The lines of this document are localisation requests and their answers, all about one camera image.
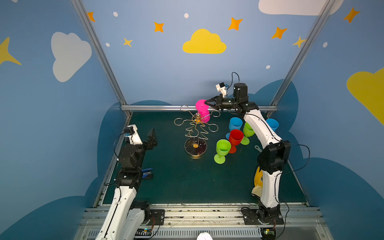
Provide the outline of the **magenta wine glass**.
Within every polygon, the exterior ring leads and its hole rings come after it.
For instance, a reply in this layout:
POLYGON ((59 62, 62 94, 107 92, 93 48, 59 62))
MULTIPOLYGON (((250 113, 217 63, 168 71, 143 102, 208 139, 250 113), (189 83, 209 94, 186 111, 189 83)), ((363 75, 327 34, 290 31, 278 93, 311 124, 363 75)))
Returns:
POLYGON ((205 100, 199 100, 196 102, 196 109, 201 117, 203 123, 208 123, 210 120, 209 107, 205 104, 205 100))

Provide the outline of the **blue wine glass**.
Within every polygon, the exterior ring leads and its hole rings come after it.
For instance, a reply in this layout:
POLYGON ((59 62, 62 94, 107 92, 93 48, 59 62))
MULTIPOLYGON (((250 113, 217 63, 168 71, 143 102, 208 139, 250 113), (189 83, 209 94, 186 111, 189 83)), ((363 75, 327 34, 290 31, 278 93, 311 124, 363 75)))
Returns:
POLYGON ((240 130, 242 126, 243 126, 243 120, 242 119, 240 119, 238 117, 233 117, 230 119, 230 122, 229 122, 230 132, 232 130, 240 130))
POLYGON ((275 119, 267 119, 266 120, 267 124, 269 125, 269 127, 274 131, 276 132, 276 130, 279 128, 280 124, 277 120, 275 119))

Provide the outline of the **red wine glass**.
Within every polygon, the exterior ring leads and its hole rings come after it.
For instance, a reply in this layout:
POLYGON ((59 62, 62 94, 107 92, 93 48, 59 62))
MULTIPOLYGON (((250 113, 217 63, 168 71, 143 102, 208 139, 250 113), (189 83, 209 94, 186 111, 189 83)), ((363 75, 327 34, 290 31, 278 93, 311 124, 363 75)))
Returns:
POLYGON ((234 129, 230 132, 229 142, 231 143, 231 149, 229 151, 230 154, 234 154, 237 151, 237 145, 241 143, 244 138, 244 134, 242 131, 234 129))

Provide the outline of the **green wine glass front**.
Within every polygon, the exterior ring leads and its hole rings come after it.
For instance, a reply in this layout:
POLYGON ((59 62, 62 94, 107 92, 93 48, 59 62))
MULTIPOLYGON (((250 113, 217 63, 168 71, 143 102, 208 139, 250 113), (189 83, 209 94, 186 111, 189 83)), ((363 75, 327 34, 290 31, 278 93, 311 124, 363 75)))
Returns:
POLYGON ((248 145, 250 143, 249 137, 251 137, 255 134, 254 130, 252 129, 252 127, 249 123, 245 123, 244 128, 243 128, 243 134, 244 134, 244 137, 241 141, 241 144, 242 145, 248 145))

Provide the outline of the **green wine glass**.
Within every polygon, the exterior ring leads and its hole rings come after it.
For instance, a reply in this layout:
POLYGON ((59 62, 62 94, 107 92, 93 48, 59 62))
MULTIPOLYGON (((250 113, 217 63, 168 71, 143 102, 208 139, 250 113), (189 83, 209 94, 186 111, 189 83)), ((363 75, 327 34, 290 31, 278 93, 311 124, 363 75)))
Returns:
POLYGON ((248 145, 250 143, 249 137, 251 137, 255 134, 254 130, 252 129, 252 127, 249 123, 245 123, 244 128, 243 128, 243 134, 244 134, 244 137, 241 141, 241 144, 242 145, 248 145))
POLYGON ((219 140, 216 144, 217 154, 214 156, 214 161, 217 164, 223 164, 226 161, 226 155, 230 152, 231 147, 232 145, 228 140, 219 140))

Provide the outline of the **green wine glass back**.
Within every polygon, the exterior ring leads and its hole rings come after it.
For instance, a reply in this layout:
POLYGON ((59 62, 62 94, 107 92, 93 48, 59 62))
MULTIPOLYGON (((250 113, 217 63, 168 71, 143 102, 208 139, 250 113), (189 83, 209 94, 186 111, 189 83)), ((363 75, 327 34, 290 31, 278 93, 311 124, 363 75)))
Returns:
POLYGON ((217 154, 214 156, 214 161, 217 164, 223 164, 226 161, 226 155, 230 152, 231 147, 232 145, 228 140, 219 140, 216 144, 217 154))

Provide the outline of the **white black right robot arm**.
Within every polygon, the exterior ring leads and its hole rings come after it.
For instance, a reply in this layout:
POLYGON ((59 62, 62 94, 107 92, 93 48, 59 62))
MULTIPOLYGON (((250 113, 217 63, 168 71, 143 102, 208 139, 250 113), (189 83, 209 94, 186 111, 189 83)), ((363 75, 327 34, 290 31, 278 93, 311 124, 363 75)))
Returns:
POLYGON ((244 83, 234 84, 233 97, 224 94, 205 101, 205 104, 215 110, 236 110, 250 125, 263 147, 258 156, 256 180, 262 180, 262 185, 256 184, 252 195, 259 199, 259 209, 256 216, 261 224, 283 224, 283 215, 279 203, 279 186, 283 169, 288 161, 291 145, 283 141, 268 125, 256 103, 249 101, 248 87, 244 83))

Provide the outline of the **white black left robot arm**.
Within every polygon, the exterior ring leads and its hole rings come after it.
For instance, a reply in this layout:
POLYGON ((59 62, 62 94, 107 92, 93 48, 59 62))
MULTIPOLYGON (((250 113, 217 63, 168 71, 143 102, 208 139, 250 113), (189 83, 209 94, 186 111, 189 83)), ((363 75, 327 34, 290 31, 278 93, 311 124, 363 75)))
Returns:
POLYGON ((142 183, 142 165, 146 151, 158 145, 155 129, 142 141, 136 125, 124 128, 125 143, 121 146, 118 160, 121 170, 113 185, 114 198, 105 221, 96 236, 97 240, 132 240, 141 225, 151 218, 148 202, 136 202, 135 198, 142 183))

